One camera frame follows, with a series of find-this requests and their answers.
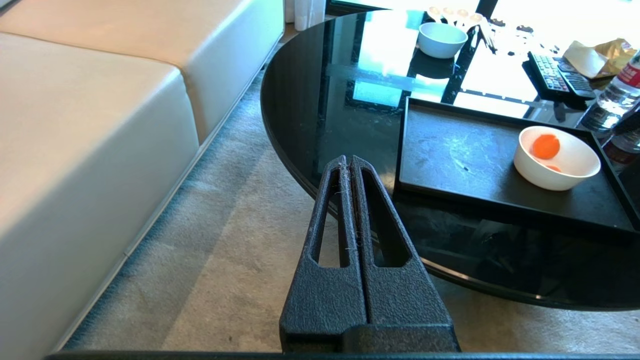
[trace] sofa seat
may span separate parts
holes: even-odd
[[[282,6],[281,0],[21,0],[0,17],[0,31],[175,65],[204,143],[278,42]]]
[[[0,357],[40,359],[124,262],[198,140],[174,66],[2,33],[0,117]]]

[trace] curtain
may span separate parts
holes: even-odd
[[[324,21],[326,0],[284,0],[285,21],[303,31]]]

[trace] glass tabletop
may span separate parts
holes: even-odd
[[[314,196],[324,166],[342,154],[376,168],[392,193],[407,97],[542,123],[575,126],[586,106],[540,99],[522,62],[562,49],[497,28],[493,54],[477,34],[453,60],[415,46],[424,12],[339,17],[286,43],[268,66],[262,112],[271,143]],[[572,309],[640,308],[640,244],[571,237],[489,221],[394,194],[429,272],[521,302]]]

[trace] remote control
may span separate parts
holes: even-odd
[[[545,55],[537,55],[529,51],[529,60],[534,76],[537,78],[540,95],[566,97],[571,94],[564,78],[560,74],[557,62]]]
[[[554,60],[558,64],[560,75],[562,75],[564,81],[569,85],[569,88],[575,95],[589,100],[596,98],[596,94],[589,85],[589,80],[582,76],[575,67],[563,58],[554,58]]]

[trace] black tray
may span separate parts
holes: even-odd
[[[525,180],[513,155],[521,130],[536,125],[585,141],[600,157],[601,171],[565,192]],[[483,218],[531,227],[611,235],[640,230],[635,207],[589,131],[410,97],[401,124],[396,192],[443,199]]]

